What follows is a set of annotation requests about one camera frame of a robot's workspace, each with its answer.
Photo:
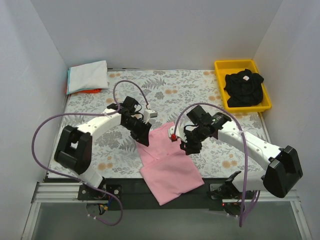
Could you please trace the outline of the black t-shirt in bin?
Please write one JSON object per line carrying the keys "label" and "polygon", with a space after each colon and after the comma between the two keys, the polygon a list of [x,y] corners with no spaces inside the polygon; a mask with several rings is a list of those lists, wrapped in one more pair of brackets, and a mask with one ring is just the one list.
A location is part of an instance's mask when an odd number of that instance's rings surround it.
{"label": "black t-shirt in bin", "polygon": [[260,104],[264,97],[263,82],[264,78],[259,73],[252,73],[247,68],[238,73],[227,74],[224,90],[230,96],[227,100],[228,107],[252,107]]}

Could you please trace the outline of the floral patterned table mat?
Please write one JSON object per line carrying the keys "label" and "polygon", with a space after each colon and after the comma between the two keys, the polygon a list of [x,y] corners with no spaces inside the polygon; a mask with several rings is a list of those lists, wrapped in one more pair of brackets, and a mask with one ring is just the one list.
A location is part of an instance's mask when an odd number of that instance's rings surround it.
{"label": "floral patterned table mat", "polygon": [[[83,124],[93,113],[100,113],[127,96],[157,111],[157,117],[150,120],[153,129],[169,122],[190,125],[182,111],[191,104],[202,103],[210,114],[223,105],[215,73],[209,70],[112,71],[108,80],[108,89],[100,93],[69,96],[64,107],[67,116],[61,118],[60,128]],[[253,159],[248,159],[245,165],[241,151],[215,138],[206,139],[201,152],[193,154],[191,159],[204,178],[224,178],[245,168],[250,172],[261,170]],[[121,126],[94,142],[91,165],[106,178],[140,178],[143,166],[135,141]]]}

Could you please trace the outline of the aluminium frame rail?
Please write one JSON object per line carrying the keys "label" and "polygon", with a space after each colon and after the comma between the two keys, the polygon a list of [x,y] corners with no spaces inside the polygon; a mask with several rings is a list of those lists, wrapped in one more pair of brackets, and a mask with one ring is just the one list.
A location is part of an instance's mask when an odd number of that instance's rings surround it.
{"label": "aluminium frame rail", "polygon": [[[32,203],[75,203],[75,202],[88,202],[88,203],[103,203],[106,200],[102,199],[88,199],[85,198],[86,194],[80,190],[82,185],[73,182],[54,182],[54,183],[38,183],[36,185]],[[300,197],[296,190],[290,191],[286,197],[277,198],[271,193],[261,191],[258,200],[260,202],[290,202],[299,201]]]}

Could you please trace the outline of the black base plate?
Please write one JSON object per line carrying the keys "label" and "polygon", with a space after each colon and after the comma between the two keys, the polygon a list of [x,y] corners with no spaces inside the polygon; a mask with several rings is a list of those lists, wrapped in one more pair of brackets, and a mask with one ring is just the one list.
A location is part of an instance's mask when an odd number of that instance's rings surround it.
{"label": "black base plate", "polygon": [[230,188],[222,195],[213,194],[220,189],[227,178],[204,178],[204,185],[183,193],[178,198],[160,206],[142,178],[107,178],[102,181],[102,189],[115,195],[125,210],[158,209],[209,209],[222,211],[223,199],[240,202],[240,194]]}

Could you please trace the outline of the folded orange t-shirt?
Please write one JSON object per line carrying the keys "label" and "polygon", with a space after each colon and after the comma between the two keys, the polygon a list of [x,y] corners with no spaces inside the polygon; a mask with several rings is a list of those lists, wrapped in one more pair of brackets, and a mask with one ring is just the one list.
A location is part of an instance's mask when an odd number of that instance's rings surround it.
{"label": "folded orange t-shirt", "polygon": [[65,87],[65,94],[66,95],[71,95],[71,94],[78,94],[78,93],[84,93],[84,94],[97,94],[102,91],[101,88],[96,88],[96,89],[78,89],[76,91],[69,91],[68,87]]}

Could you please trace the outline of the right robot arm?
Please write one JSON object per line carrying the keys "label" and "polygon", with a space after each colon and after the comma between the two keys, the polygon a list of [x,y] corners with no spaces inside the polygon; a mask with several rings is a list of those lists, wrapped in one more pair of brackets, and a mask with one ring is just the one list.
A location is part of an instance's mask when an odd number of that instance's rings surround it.
{"label": "right robot arm", "polygon": [[248,191],[268,191],[277,198],[284,198],[303,177],[298,152],[292,146],[280,147],[268,143],[244,131],[236,118],[224,109],[214,115],[203,109],[202,103],[195,103],[183,110],[192,122],[192,130],[175,124],[168,135],[172,141],[180,139],[180,148],[186,155],[199,154],[202,142],[215,138],[244,153],[244,164],[251,158],[262,168],[249,172],[247,168],[236,171],[211,196],[237,199]]}

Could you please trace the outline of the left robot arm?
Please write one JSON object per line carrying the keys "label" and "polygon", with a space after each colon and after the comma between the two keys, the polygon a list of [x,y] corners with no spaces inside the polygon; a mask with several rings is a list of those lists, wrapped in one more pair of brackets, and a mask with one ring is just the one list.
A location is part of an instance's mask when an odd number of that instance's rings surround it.
{"label": "left robot arm", "polygon": [[158,113],[147,108],[141,118],[136,118],[138,105],[134,98],[127,96],[119,105],[108,105],[102,115],[76,127],[67,125],[62,130],[54,160],[75,173],[80,181],[89,184],[89,194],[95,200],[103,199],[107,191],[104,178],[91,166],[93,142],[107,131],[122,126],[130,131],[130,136],[136,142],[146,147],[150,144],[149,132],[152,125],[149,121],[156,118]]}

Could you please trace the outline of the pink t-shirt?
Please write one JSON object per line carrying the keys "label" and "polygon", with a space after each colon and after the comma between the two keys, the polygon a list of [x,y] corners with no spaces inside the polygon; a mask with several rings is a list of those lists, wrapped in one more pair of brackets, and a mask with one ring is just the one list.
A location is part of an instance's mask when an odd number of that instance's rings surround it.
{"label": "pink t-shirt", "polygon": [[142,162],[140,174],[160,206],[205,184],[192,159],[180,149],[180,142],[170,140],[168,130],[174,125],[168,122],[152,130],[149,146],[136,143]]}

